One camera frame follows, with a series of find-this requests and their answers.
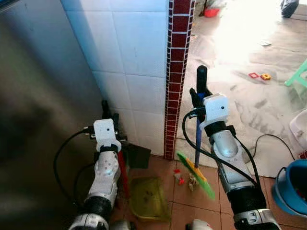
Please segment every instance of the black bag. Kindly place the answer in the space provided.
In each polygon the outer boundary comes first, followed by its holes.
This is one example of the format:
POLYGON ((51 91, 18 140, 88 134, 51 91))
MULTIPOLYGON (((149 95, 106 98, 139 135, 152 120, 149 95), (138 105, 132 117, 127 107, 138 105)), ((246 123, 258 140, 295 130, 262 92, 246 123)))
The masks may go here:
POLYGON ((281 9, 282 16, 285 18, 290 18, 294 11, 297 9, 299 0, 282 0, 281 9))

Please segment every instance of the orange floor tile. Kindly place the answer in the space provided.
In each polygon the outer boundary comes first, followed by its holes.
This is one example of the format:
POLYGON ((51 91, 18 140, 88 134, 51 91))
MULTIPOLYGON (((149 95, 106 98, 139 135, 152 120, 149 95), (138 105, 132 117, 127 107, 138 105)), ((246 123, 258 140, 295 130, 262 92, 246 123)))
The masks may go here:
MULTIPOLYGON (((193 219, 201 219, 207 221, 213 230, 235 230, 233 212, 219 181, 217 169, 203 166, 200 169, 215 191, 216 198, 214 201, 210 200, 201 189, 197 189, 194 192, 188 189, 187 180, 189 173, 182 163, 151 156, 148 169, 131 169, 129 177, 131 179, 135 177, 159 176, 162 179, 171 221, 168 223, 140 221, 131 213, 128 201, 121 194, 119 195, 116 208, 113 210, 110 223, 124 218, 133 221, 138 230, 184 230, 185 225, 192 222, 193 219), (186 179, 184 185, 175 183, 173 177, 173 170, 175 168, 179 168, 183 178, 186 179)), ((306 218, 289 215, 275 204, 271 195, 274 179, 261 177, 260 182, 267 206, 272 210, 282 230, 307 230, 306 218)))

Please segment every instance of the white ceramic tile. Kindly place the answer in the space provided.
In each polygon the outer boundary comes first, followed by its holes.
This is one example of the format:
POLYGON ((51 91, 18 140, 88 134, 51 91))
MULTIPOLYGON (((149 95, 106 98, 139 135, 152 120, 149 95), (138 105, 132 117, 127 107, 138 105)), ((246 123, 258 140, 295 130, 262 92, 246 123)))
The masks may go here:
POLYGON ((66 11, 110 11, 109 0, 61 0, 66 11))
POLYGON ((144 148, 151 150, 151 154, 163 156, 163 138, 153 138, 148 136, 139 136, 139 144, 144 148))
POLYGON ((111 0, 112 11, 158 12, 166 11, 166 0, 111 0))
POLYGON ((114 12, 125 73, 165 78, 165 12, 114 12))
POLYGON ((67 16, 90 68, 123 72, 112 13, 68 11, 67 16))
POLYGON ((129 109, 110 109, 112 113, 119 114, 119 131, 127 135, 129 143, 138 145, 138 138, 136 136, 135 122, 132 110, 129 109))
POLYGON ((164 136, 164 113, 133 111, 137 136, 161 138, 164 136))
POLYGON ((126 76, 122 73, 93 71, 103 99, 110 107, 131 109, 126 76))
POLYGON ((165 79, 126 75, 133 110, 160 114, 165 109, 165 79))

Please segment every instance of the black cable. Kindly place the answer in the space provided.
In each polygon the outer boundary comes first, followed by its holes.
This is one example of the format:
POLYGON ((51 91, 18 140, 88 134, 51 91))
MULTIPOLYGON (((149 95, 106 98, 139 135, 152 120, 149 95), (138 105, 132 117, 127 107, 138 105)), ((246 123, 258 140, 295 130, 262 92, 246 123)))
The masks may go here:
POLYGON ((73 203, 77 208, 80 208, 78 206, 78 204, 73 200, 73 198, 68 194, 68 192, 66 191, 66 189, 64 188, 60 178, 59 178, 59 173, 58 173, 58 166, 57 166, 57 161, 59 158, 59 155, 61 153, 61 151, 63 150, 63 148, 68 144, 68 142, 73 139, 74 137, 78 136, 81 133, 86 133, 88 131, 88 129, 83 129, 75 134, 73 134, 70 138, 68 138, 66 141, 64 141, 64 143, 61 145, 61 147, 59 148, 59 150, 57 151, 56 155, 54 156, 53 159, 53 173, 54 173, 54 177, 61 189, 61 192, 64 194, 64 196, 71 202, 73 203))
POLYGON ((83 167, 77 172, 77 175, 76 175, 76 177, 75 177, 75 179, 74 179, 74 182, 73 182, 73 198, 74 198, 75 202, 77 203, 77 205, 78 205, 79 207, 81 207, 81 205, 80 205, 79 202, 78 202, 78 189, 77 189, 78 180, 79 180, 79 177, 80 177, 80 175, 82 174, 82 172, 83 172, 84 170, 86 170, 87 168, 92 167, 93 165, 95 165, 95 162, 83 166, 83 167))
POLYGON ((184 118, 183 118, 183 121, 182 121, 182 132, 183 132, 184 137, 186 138, 186 141, 187 141, 195 150, 197 150, 197 151, 201 152, 202 154, 206 155, 207 157, 210 157, 210 158, 212 158, 212 159, 214 159, 214 160, 216 160, 216 161, 218 161, 218 162, 220 162, 220 163, 222 163, 222 164, 228 166, 229 168, 235 170, 237 173, 241 174, 242 176, 246 177, 249 181, 251 181, 256 187, 259 187, 260 184, 258 185, 257 182, 256 182, 253 178, 251 178, 249 175, 247 175, 245 172, 239 170, 237 167, 231 165, 230 163, 228 163, 228 162, 226 162, 226 161, 224 161, 224 160, 222 160, 222 159, 220 159, 220 158, 218 158, 218 157, 212 155, 211 153, 209 153, 209 152, 207 152, 207 151, 204 151, 204 150, 202 150, 202 149, 197 148, 196 145, 194 145, 194 144, 191 142, 191 140, 190 140, 190 139, 188 138, 188 136, 187 136, 187 133, 186 133, 186 126, 185 126, 185 125, 186 125, 186 120, 187 120, 187 118, 188 118, 190 115, 193 115, 193 114, 192 114, 191 112, 185 114, 185 116, 184 116, 184 118))
POLYGON ((246 146, 236 136, 235 136, 235 139, 237 139, 240 142, 241 146, 243 147, 243 149, 247 153, 247 155, 250 159, 250 162, 253 166, 253 170, 254 170, 254 173, 255 173, 257 184, 259 185, 259 188, 261 188, 259 174, 258 174, 258 170, 257 170, 256 164, 255 164, 254 158, 252 157, 252 155, 250 154, 250 151, 246 148, 246 146))
POLYGON ((256 140, 256 145, 255 145, 255 151, 254 151, 254 154, 253 154, 253 158, 254 158, 255 155, 256 155, 258 141, 260 140, 261 137, 264 137, 264 136, 270 136, 270 137, 274 137, 274 138, 279 139, 279 140, 288 148, 288 150, 289 150, 289 152, 290 152, 290 154, 291 154, 292 159, 295 161, 295 158, 294 158, 294 156, 293 156, 293 153, 291 152, 291 150, 290 150, 289 146, 286 144, 286 142, 284 142, 280 137, 275 136, 275 135, 273 135, 273 134, 263 134, 263 135, 261 135, 260 137, 257 138, 257 140, 256 140))

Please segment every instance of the red brick trim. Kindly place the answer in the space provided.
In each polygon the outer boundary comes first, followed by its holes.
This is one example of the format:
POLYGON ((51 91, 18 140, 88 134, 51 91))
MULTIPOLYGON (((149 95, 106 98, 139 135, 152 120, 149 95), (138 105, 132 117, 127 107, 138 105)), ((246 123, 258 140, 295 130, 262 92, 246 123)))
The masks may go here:
POLYGON ((169 0, 164 157, 174 159, 195 0, 169 0))

